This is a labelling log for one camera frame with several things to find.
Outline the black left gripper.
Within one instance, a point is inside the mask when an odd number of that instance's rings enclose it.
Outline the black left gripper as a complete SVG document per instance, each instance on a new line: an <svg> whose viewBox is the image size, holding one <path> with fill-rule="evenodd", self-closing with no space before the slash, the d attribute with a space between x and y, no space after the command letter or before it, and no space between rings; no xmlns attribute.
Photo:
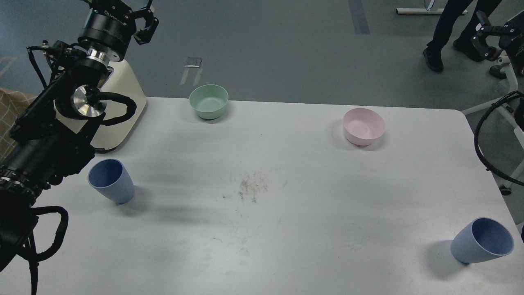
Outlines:
<svg viewBox="0 0 524 295"><path fill-rule="evenodd" d="M90 13L77 38L78 44L107 53L110 61L122 61L132 35L139 45L151 41L159 24L152 2L148 0L143 8L133 11L123 0L86 0ZM144 28L137 30L136 19L144 19Z"/></svg>

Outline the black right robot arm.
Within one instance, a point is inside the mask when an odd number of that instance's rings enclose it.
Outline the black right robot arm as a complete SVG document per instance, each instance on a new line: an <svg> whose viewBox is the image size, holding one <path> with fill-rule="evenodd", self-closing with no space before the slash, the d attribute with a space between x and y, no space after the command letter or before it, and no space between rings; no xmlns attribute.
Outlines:
<svg viewBox="0 0 524 295"><path fill-rule="evenodd" d="M484 60L494 62L490 73L500 78L498 98L466 110L482 111L474 129L474 147L480 161L497 179L499 190L509 195L513 186L523 186L523 163L511 172L497 168L490 161L495 149L516 151L523 146L523 12L502 25L493 25L483 12L477 16L480 25L473 36L474 48Z"/></svg>

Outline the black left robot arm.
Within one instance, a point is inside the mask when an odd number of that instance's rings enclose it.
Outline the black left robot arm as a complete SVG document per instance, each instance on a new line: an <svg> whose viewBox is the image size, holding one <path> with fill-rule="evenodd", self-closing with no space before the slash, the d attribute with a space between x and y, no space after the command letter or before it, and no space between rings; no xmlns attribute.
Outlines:
<svg viewBox="0 0 524 295"><path fill-rule="evenodd" d="M137 103L101 91L109 63L125 58L132 39L147 44L159 20L148 0L134 11L123 0L89 0L90 14L75 43L27 47L43 91L15 120L15 148L1 161L1 269L15 256L29 264L31 294L38 266L63 244L69 214L61 206L34 207L44 190L75 175L99 149L91 145L99 127L130 120Z"/></svg>

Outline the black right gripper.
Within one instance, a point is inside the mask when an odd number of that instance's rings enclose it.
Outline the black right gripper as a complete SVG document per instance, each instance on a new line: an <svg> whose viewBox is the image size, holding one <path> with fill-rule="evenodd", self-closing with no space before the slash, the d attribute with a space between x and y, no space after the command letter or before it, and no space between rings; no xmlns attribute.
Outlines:
<svg viewBox="0 0 524 295"><path fill-rule="evenodd" d="M501 37L509 31L510 35L502 37L502 49L508 54L518 54L523 45L524 11L509 19L504 26L493 26L483 11L475 13L479 19L480 28L471 38L475 54L480 60L495 61L502 52L501 49L487 45L490 36Z"/></svg>

